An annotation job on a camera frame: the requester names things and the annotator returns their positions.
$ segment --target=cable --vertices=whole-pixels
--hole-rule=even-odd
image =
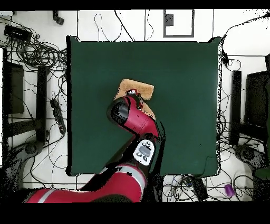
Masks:
[[[149,26],[151,26],[151,24],[150,24],[149,21],[148,21],[149,13],[150,13],[150,10],[148,11],[147,23],[149,24]],[[152,33],[151,33],[151,37],[152,37],[152,36],[153,36],[153,33],[154,33],[154,29],[153,29],[153,26],[151,26],[151,28],[152,28]]]
[[[31,168],[30,168],[30,174],[31,174],[32,178],[33,178],[35,181],[39,182],[40,184],[42,184],[42,185],[46,188],[45,184],[42,183],[42,182],[41,182],[40,180],[38,180],[37,178],[35,178],[34,175],[33,175],[33,173],[32,173],[32,168],[33,168],[33,166],[34,166],[34,164],[35,164],[35,156],[33,157],[33,159],[34,159],[34,161],[33,161],[33,164],[32,164],[32,166],[31,166]]]
[[[251,179],[249,176],[247,176],[247,175],[239,175],[239,176],[237,176],[237,177],[235,177],[234,178],[234,181],[233,181],[233,188],[234,188],[234,191],[235,191],[235,196],[236,196],[236,198],[240,201],[240,199],[239,199],[239,197],[238,197],[238,194],[237,194],[237,192],[236,192],[236,185],[235,185],[235,181],[238,179],[238,178],[240,178],[240,177],[246,177],[246,178],[249,178],[252,182],[253,182],[253,179]]]
[[[49,145],[52,145],[52,144],[54,144],[54,143],[57,143],[57,142],[59,142],[62,138],[64,137],[64,135],[62,135],[57,141],[55,141],[55,142],[53,142],[53,143],[51,143],[51,144],[49,144]],[[48,157],[48,155],[37,165],[37,166],[35,166],[35,168],[37,168],[46,158]]]
[[[54,167],[56,166],[55,164],[56,164],[57,160],[58,160],[61,156],[64,156],[64,155],[58,156],[58,158],[55,160],[55,162],[54,162],[54,164],[53,164],[53,169],[54,169]],[[53,169],[52,169],[52,185],[51,185],[52,188],[54,187],[54,185],[53,185]]]
[[[240,62],[239,60],[237,60],[237,59],[228,59],[228,60],[231,61],[232,64],[233,64],[233,61],[238,61],[238,62],[240,63],[240,66],[239,66],[239,69],[237,69],[237,71],[240,70],[240,68],[241,68],[241,62]],[[231,71],[231,72],[233,72],[233,71],[230,70],[230,69],[228,68],[228,66],[230,67],[230,66],[232,66],[232,64],[231,64],[231,65],[228,65],[228,64],[225,63],[225,67],[226,67],[229,71]]]
[[[120,20],[120,18],[118,17],[118,15],[117,15],[117,13],[116,13],[116,10],[114,10],[114,13],[115,13],[116,17],[118,18],[118,20],[120,21],[121,25],[123,26],[124,30],[125,30],[126,33],[128,34],[128,36],[130,37],[130,39],[131,39],[132,41],[135,41],[134,39],[132,39],[132,37],[130,36],[129,32],[128,32],[127,29],[124,27],[122,21]]]

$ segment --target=black stand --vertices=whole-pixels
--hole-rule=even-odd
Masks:
[[[10,97],[11,75],[7,67],[7,51],[3,51],[3,166],[1,168],[2,190],[16,191],[23,187],[23,169],[26,161],[42,151],[46,142],[46,103],[47,103],[47,74],[46,66],[38,68],[36,93],[36,118],[9,124],[8,110]],[[36,130],[36,140],[21,144],[15,148],[8,148],[8,138],[22,133]]]

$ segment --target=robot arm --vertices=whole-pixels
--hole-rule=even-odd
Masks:
[[[108,118],[134,136],[109,160],[100,174],[95,175],[80,189],[81,191],[27,189],[24,190],[24,202],[141,201],[148,185],[149,171],[156,154],[156,144],[160,141],[156,122],[144,114],[140,110],[141,107],[142,103],[137,91],[135,94],[132,92],[115,100],[109,106]]]

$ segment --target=green table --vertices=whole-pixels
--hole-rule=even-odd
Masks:
[[[122,79],[132,79],[155,87],[147,104],[166,131],[161,175],[215,175],[220,41],[78,42],[67,37],[68,173],[99,173],[131,137],[107,119],[106,110]]]

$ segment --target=power strip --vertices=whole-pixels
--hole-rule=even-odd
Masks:
[[[62,112],[61,112],[59,103],[55,99],[52,99],[50,101],[50,103],[51,103],[51,107],[53,108],[53,116],[55,117],[55,119],[58,123],[58,126],[59,126],[59,131],[61,134],[65,134],[66,133],[66,126],[64,123],[64,119],[62,116]]]

